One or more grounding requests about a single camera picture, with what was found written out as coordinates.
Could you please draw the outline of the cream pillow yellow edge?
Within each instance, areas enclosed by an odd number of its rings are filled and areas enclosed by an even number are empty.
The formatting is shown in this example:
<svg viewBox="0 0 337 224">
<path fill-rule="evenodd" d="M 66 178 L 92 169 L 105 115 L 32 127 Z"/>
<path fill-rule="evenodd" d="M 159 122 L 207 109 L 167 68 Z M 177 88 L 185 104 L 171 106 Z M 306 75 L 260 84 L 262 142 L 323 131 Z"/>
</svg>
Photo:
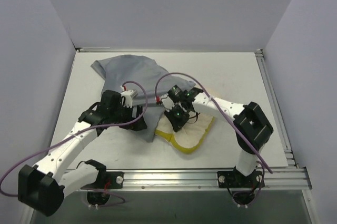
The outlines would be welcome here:
<svg viewBox="0 0 337 224">
<path fill-rule="evenodd" d="M 169 120 L 162 116 L 154 134 L 164 139 L 176 151 L 192 154 L 202 145 L 214 122 L 214 117 L 201 114 L 197 121 L 188 122 L 181 130 L 174 132 Z"/>
</svg>

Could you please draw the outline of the grey pillowcase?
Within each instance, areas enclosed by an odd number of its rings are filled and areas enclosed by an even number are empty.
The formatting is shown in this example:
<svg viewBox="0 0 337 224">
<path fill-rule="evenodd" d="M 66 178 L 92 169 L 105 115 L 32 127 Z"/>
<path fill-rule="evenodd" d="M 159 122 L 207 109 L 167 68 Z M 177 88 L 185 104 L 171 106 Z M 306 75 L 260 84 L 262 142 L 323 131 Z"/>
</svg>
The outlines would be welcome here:
<svg viewBox="0 0 337 224">
<path fill-rule="evenodd" d="M 156 105 L 155 94 L 162 96 L 175 85 L 181 90 L 189 90 L 195 86 L 192 81 L 169 75 L 164 77 L 155 88 L 159 78 L 167 74 L 168 71 L 158 65 L 155 60 L 146 56 L 119 55 L 94 61 L 91 68 L 105 81 L 102 92 L 106 90 L 119 91 L 120 86 L 127 81 L 134 81 L 144 88 L 148 96 L 148 107 L 144 115 L 147 129 L 133 133 L 148 143 L 153 141 L 156 127 L 164 112 L 162 106 Z"/>
</svg>

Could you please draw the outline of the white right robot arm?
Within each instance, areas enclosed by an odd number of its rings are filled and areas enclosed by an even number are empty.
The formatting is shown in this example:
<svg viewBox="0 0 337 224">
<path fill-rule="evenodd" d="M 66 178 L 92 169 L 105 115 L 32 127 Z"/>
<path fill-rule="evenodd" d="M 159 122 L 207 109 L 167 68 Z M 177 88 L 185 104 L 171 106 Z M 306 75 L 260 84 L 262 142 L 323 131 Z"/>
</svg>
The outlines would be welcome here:
<svg viewBox="0 0 337 224">
<path fill-rule="evenodd" d="M 241 148 L 233 174 L 234 182 L 240 187 L 245 187 L 252 181 L 252 173 L 257 163 L 262 162 L 261 151 L 274 132 L 257 103 L 229 102 L 213 98 L 197 87 L 183 91 L 177 85 L 158 97 L 157 102 L 164 106 L 164 114 L 175 132 L 187 124 L 191 113 L 206 114 L 226 121 L 235 131 L 237 143 Z"/>
</svg>

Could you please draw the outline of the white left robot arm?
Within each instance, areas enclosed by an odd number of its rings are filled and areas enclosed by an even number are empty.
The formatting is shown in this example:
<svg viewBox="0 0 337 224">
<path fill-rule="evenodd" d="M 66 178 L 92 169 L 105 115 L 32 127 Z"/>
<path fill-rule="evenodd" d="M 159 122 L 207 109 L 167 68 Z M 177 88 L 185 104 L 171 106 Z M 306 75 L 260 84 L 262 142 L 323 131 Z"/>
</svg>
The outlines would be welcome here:
<svg viewBox="0 0 337 224">
<path fill-rule="evenodd" d="M 73 171 L 67 172 L 67 168 L 110 127 L 147 129 L 143 118 L 146 108 L 134 105 L 137 95 L 137 90 L 128 90 L 125 86 L 121 92 L 105 91 L 100 101 L 80 115 L 65 139 L 51 147 L 48 155 L 33 166 L 24 165 L 20 169 L 18 200 L 49 217 L 67 196 L 85 186 L 95 191 L 104 190 L 110 181 L 104 164 L 90 159 Z"/>
</svg>

